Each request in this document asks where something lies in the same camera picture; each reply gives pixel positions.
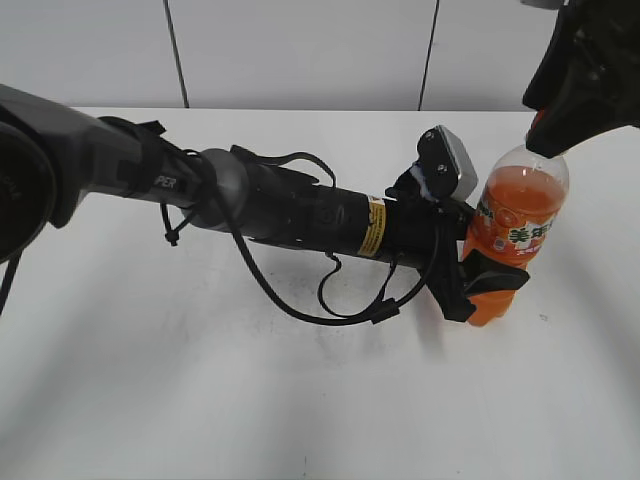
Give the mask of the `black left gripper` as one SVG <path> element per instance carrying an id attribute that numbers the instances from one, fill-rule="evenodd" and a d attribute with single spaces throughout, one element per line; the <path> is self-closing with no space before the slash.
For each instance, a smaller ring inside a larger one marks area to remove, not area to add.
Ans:
<path id="1" fill-rule="evenodd" d="M 396 301 L 401 307 L 428 289 L 445 319 L 467 321 L 475 306 L 467 298 L 501 291 L 517 291 L 530 279 L 526 270 L 472 250 L 460 263 L 457 243 L 464 239 L 472 207 L 450 197 L 426 198 L 424 181 L 414 170 L 402 173 L 385 190 L 388 223 L 383 244 L 401 265 L 419 272 L 419 280 Z"/>

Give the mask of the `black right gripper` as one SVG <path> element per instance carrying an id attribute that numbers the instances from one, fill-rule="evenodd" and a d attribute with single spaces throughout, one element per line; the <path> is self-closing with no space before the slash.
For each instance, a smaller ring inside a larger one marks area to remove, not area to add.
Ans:
<path id="1" fill-rule="evenodd" d="M 639 125 L 639 3 L 566 1 L 522 97 L 545 110 L 526 148 L 553 158 L 603 133 Z"/>

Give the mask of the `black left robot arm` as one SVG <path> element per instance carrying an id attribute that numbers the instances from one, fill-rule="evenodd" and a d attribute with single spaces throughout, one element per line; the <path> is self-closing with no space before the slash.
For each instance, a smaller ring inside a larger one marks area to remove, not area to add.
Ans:
<path id="1" fill-rule="evenodd" d="M 164 138 L 156 122 L 92 117 L 3 86 L 1 89 L 1 261 L 8 292 L 23 251 L 46 225 L 67 225 L 90 193 L 181 210 L 183 226 L 234 238 L 262 288 L 249 242 L 407 266 L 418 289 L 444 317 L 465 322 L 472 298 L 515 291 L 528 281 L 518 267 L 458 244 L 474 211 L 477 177 L 460 140 L 443 126 L 426 131 L 417 160 L 382 197 L 322 184 L 290 163 L 310 153 L 260 156 L 241 146 L 195 151 Z"/>

